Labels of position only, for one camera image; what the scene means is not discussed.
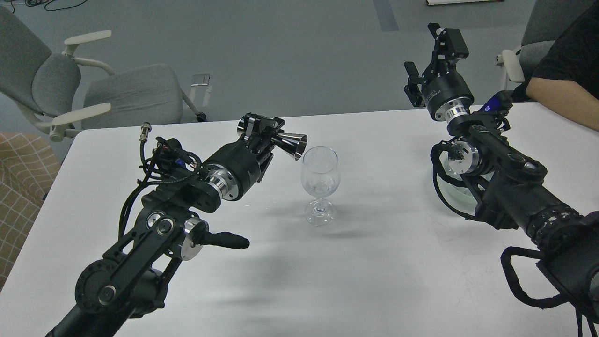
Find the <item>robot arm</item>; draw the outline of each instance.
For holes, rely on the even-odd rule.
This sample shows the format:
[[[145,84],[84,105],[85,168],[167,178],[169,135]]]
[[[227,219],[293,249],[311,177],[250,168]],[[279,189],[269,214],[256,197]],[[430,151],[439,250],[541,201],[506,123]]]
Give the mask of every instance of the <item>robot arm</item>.
[[[519,227],[537,245],[538,251],[509,247],[501,257],[510,289],[520,301],[543,309],[570,302],[578,316],[587,317],[589,326],[599,323],[599,212],[582,216],[560,201],[542,186],[545,167],[509,145],[502,135],[510,129],[509,91],[498,92],[479,111],[470,112],[473,96],[455,70],[455,63],[467,57],[461,34],[435,23],[429,24],[429,30],[435,38],[431,64],[419,76],[414,63],[406,62],[409,78],[404,90],[414,106],[426,106],[435,121],[447,122],[453,136],[431,151],[438,196],[467,219],[496,229]],[[462,181],[446,174],[439,159],[442,152],[447,152],[449,166]],[[493,173],[488,180],[483,177],[487,173]],[[454,209],[440,192],[437,176],[467,187],[477,201],[476,213]],[[513,255],[538,259],[537,267],[559,295],[528,297],[510,263]]]
[[[275,146],[295,160],[304,152],[307,136],[286,134],[280,118],[248,114],[238,125],[240,138],[224,145],[203,163],[183,150],[176,139],[157,138],[153,155],[145,159],[143,146],[151,130],[142,126],[140,137],[143,180],[123,206],[118,241],[79,276],[76,306],[47,336],[113,336],[129,318],[140,318],[164,307],[168,283],[182,261],[190,260],[204,245],[247,248],[239,235],[210,233],[208,223],[194,207],[212,213],[221,199],[239,200],[260,182],[273,158]],[[131,205],[150,185],[156,189],[141,198],[143,209],[134,227],[125,233]],[[133,248],[123,250],[130,243]],[[164,273],[152,264],[162,256],[171,260]]]

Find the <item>table surface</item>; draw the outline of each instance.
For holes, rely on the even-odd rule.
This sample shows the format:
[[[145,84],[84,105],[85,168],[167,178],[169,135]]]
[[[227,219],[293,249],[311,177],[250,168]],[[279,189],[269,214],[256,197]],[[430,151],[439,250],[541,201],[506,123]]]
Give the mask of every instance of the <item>table surface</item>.
[[[505,133],[543,163],[544,186],[582,214],[599,209],[599,133],[536,103],[515,104]],[[465,221],[438,200],[429,152],[447,140],[424,109],[286,118],[340,159],[330,196],[338,219],[314,227],[301,162],[280,149],[264,180],[239,201],[201,214],[249,249],[206,246],[170,283],[166,307],[128,320],[117,336],[553,336],[574,335],[574,309],[516,300],[499,256],[534,248],[522,230]],[[206,159],[237,139],[237,121],[155,126]],[[139,128],[77,136],[0,293],[0,335],[43,336],[74,305],[80,272],[117,237],[120,209],[143,176]],[[147,146],[147,153],[153,146]],[[132,220],[141,210],[138,202]],[[158,261],[158,269],[164,268]],[[514,259],[523,288],[555,294],[533,260]]]

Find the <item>glass base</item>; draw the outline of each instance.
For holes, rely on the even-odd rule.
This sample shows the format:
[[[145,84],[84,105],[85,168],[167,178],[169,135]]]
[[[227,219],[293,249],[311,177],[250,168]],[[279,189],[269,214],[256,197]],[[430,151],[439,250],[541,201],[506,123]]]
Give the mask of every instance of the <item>glass base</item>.
[[[314,199],[304,209],[305,218],[315,226],[328,225],[335,220],[337,209],[327,199]]]

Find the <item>checkered fabric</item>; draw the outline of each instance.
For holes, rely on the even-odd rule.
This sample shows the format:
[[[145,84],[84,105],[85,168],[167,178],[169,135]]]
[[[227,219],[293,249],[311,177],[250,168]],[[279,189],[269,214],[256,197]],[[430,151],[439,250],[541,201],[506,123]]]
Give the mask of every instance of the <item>checkered fabric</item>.
[[[0,132],[0,290],[59,169],[40,136]]]

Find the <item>chair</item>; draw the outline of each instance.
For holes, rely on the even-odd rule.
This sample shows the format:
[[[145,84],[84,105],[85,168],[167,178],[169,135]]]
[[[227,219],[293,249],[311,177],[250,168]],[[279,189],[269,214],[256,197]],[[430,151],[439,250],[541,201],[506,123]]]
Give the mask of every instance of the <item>chair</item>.
[[[528,83],[553,42],[597,0],[537,0],[520,47],[503,50],[495,64],[503,68],[501,90],[508,81]]]
[[[54,142],[75,137],[81,131],[72,124],[77,121],[82,129],[178,123],[183,101],[198,121],[205,121],[205,114],[194,106],[165,64],[114,74],[106,63],[73,56],[79,44],[108,38],[111,31],[66,39],[64,52],[52,53],[3,6],[0,22],[4,32],[0,35],[0,92],[13,99],[27,120]],[[81,80],[79,65],[101,68],[108,77],[91,83],[83,108],[71,111]]]

